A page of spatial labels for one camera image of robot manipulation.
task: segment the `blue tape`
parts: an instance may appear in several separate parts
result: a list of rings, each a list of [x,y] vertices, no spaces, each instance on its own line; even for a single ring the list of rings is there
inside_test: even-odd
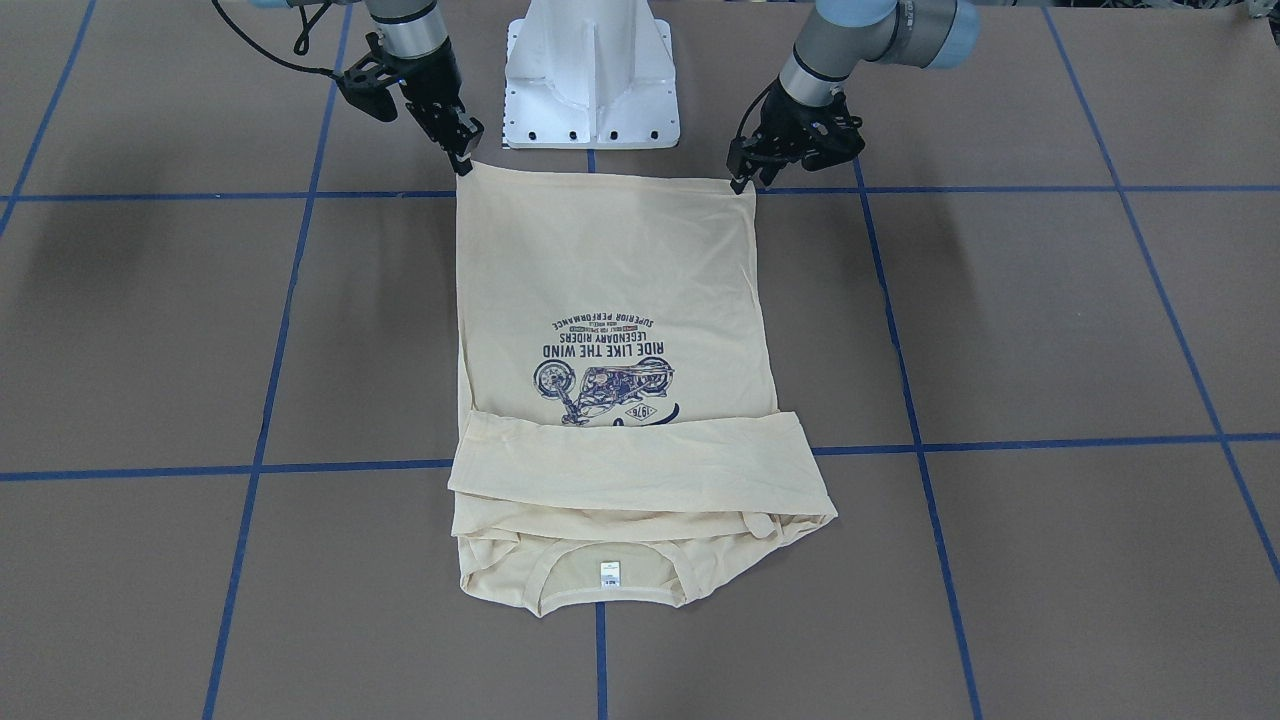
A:
[[[924,488],[924,501],[929,511],[929,524],[933,527],[933,543],[938,553],[938,566],[942,570],[942,585],[946,588],[947,605],[951,609],[951,625],[956,634],[956,648],[960,651],[960,666],[964,671],[965,688],[969,692],[969,707],[974,720],[982,720],[982,701],[978,697],[978,682],[973,674],[973,662],[969,659],[969,639],[964,630],[964,618],[960,615],[960,600],[956,597],[955,580],[951,577],[951,560],[947,556],[946,537],[942,533],[942,519],[938,515],[938,505],[933,496],[933,480],[929,477],[929,462],[924,454],[924,442],[920,437],[920,423],[915,416],[915,401],[911,397],[911,382],[906,373],[906,356],[902,354],[902,341],[897,334],[897,320],[893,318],[893,300],[888,291],[888,279],[884,275],[884,263],[881,259],[879,241],[876,236],[876,220],[872,217],[870,197],[865,192],[867,182],[863,178],[863,167],[854,160],[854,176],[858,179],[859,200],[863,205],[863,218],[867,222],[867,240],[872,249],[872,261],[876,265],[876,279],[879,282],[881,293],[884,296],[884,320],[888,324],[890,342],[897,355],[897,370],[902,382],[902,402],[906,405],[906,419],[911,427],[911,442],[915,451],[915,462],[920,470],[920,484]]]
[[[342,33],[338,40],[338,54],[334,58],[334,67],[342,65],[342,56],[347,49],[347,33],[351,29],[351,5],[347,5],[342,20]],[[266,455],[268,434],[271,430],[271,414],[275,406],[275,392],[280,382],[280,369],[284,364],[284,347],[289,338],[289,313],[293,307],[293,291],[298,284],[298,270],[302,265],[302,255],[306,251],[307,233],[311,231],[311,213],[315,209],[315,195],[320,186],[320,169],[324,165],[325,143],[329,140],[329,123],[333,119],[334,99],[338,95],[338,86],[329,86],[329,97],[325,101],[324,119],[320,122],[320,137],[316,141],[316,156],[311,168],[311,184],[307,188],[307,204],[302,210],[302,224],[298,228],[298,242],[293,252],[293,266],[289,270],[289,288],[284,296],[284,310],[280,314],[280,332],[275,341],[275,357],[271,361],[271,375],[266,386],[266,398],[262,401],[262,428],[259,432],[257,446],[253,450],[253,465],[261,465]],[[221,684],[223,661],[227,659],[227,643],[230,638],[232,619],[236,612],[236,597],[239,592],[241,571],[244,566],[244,552],[248,547],[250,527],[253,523],[253,505],[257,500],[257,484],[260,473],[250,475],[248,487],[244,491],[244,509],[241,514],[241,528],[236,541],[236,555],[232,559],[230,579],[227,583],[227,600],[223,603],[223,619],[218,628],[218,644],[214,648],[214,662],[209,671],[209,691],[205,693],[205,710],[202,720],[212,720],[214,708],[218,705],[218,688]]]
[[[36,161],[36,154],[40,152],[40,143],[45,141],[45,132],[49,129],[49,122],[54,118],[54,110],[58,109],[58,101],[63,97],[67,78],[72,77],[72,68],[76,67],[76,60],[79,58],[79,49],[84,45],[84,33],[88,32],[88,22],[93,18],[93,9],[96,6],[97,0],[88,0],[88,5],[84,6],[84,17],[81,18],[79,29],[76,31],[76,42],[72,44],[72,51],[67,55],[63,74],[58,77],[54,95],[49,99],[49,105],[45,106],[45,114],[40,118],[40,126],[36,128],[36,137],[31,140],[31,147],[27,149],[27,158],[22,161],[18,181],[14,182],[13,192],[9,193],[9,199],[5,201],[4,214],[0,214],[0,237],[4,236],[5,228],[9,227],[9,218],[13,217],[17,200],[22,196],[22,187],[27,184],[27,176],[31,174],[31,165]]]
[[[604,603],[595,603],[595,716],[609,720],[609,662],[607,656],[608,629],[604,623]]]
[[[1190,370],[1192,379],[1196,382],[1196,389],[1199,392],[1201,401],[1204,404],[1204,411],[1208,414],[1210,423],[1213,425],[1213,432],[1222,447],[1222,455],[1226,457],[1226,465],[1231,470],[1231,477],[1235,479],[1235,486],[1240,492],[1240,498],[1244,501],[1244,507],[1248,510],[1249,519],[1253,521],[1253,529],[1258,534],[1258,542],[1262,543],[1262,550],[1271,564],[1271,573],[1276,577],[1276,582],[1280,582],[1280,559],[1276,557],[1276,550],[1271,543],[1271,536],[1267,533],[1267,528],[1262,523],[1262,516],[1258,514],[1258,509],[1253,502],[1253,493],[1249,492],[1249,486],[1244,482],[1244,475],[1240,473],[1239,464],[1235,461],[1235,454],[1231,451],[1231,445],[1228,441],[1226,433],[1222,430],[1222,423],[1217,416],[1217,410],[1213,407],[1213,400],[1208,395],[1208,387],[1204,384],[1204,378],[1201,377],[1199,366],[1196,364],[1196,357],[1192,355],[1190,343],[1183,333],[1181,323],[1178,322],[1178,314],[1174,311],[1174,304],[1169,299],[1169,293],[1165,291],[1165,283],[1160,279],[1160,272],[1156,269],[1156,261],[1152,259],[1151,250],[1147,247],[1147,238],[1142,234],[1142,227],[1139,227],[1138,217],[1134,214],[1133,206],[1129,204],[1129,196],[1125,192],[1124,184],[1120,182],[1120,174],[1116,172],[1115,163],[1111,159],[1111,152],[1107,151],[1107,143],[1102,140],[1102,129],[1098,127],[1097,118],[1093,115],[1093,109],[1089,108],[1089,101],[1084,96],[1084,88],[1080,87],[1080,81],[1075,74],[1075,68],[1071,65],[1071,58],[1066,54],[1066,45],[1062,44],[1062,36],[1059,35],[1057,26],[1053,24],[1053,17],[1050,14],[1048,8],[1041,8],[1041,13],[1044,15],[1044,22],[1048,23],[1050,35],[1053,36],[1053,44],[1057,46],[1059,55],[1062,58],[1062,64],[1066,67],[1066,74],[1071,79],[1071,87],[1075,88],[1075,96],[1080,101],[1080,108],[1084,109],[1084,117],[1089,120],[1089,128],[1093,131],[1093,138],[1097,141],[1098,150],[1102,152],[1102,159],[1107,164],[1107,172],[1111,173],[1111,179],[1115,183],[1115,191],[1120,195],[1120,204],[1124,206],[1125,215],[1129,218],[1129,228],[1133,229],[1133,237],[1138,242],[1138,250],[1142,251],[1142,259],[1147,264],[1147,272],[1151,274],[1151,282],[1156,286],[1156,293],[1160,296],[1160,302],[1165,307],[1165,315],[1169,316],[1169,324],[1174,328],[1174,336],[1178,337],[1178,346],[1183,351],[1183,359],[1187,361],[1187,368]]]
[[[1228,442],[1280,442],[1280,433],[1229,433]],[[989,452],[1001,450],[1055,450],[1070,447],[1148,447],[1161,445],[1217,443],[1221,438],[1198,436],[1143,436],[1114,438],[1050,438],[1050,439],[997,439],[974,442],[927,442],[925,454]],[[914,445],[852,445],[817,446],[809,448],[815,457],[842,455],[905,455],[915,452]],[[362,473],[375,470],[431,470],[452,468],[449,457],[413,460],[351,460],[330,462],[275,462],[262,465],[186,465],[169,468],[105,468],[90,470],[19,470],[0,473],[0,482],[20,483],[40,480],[110,480],[131,478],[193,478],[202,475],[262,475],[307,473]]]
[[[594,151],[589,151],[588,172],[594,173]],[[1115,192],[1114,184],[943,184],[856,187],[762,187],[756,195],[915,195],[915,193],[1001,193],[1001,192]],[[1125,192],[1280,192],[1280,184],[1140,184],[1124,186]],[[156,192],[156,193],[81,193],[3,196],[0,202],[147,202],[172,200],[305,200],[306,191],[289,192]],[[317,200],[456,197],[452,190],[320,190]]]

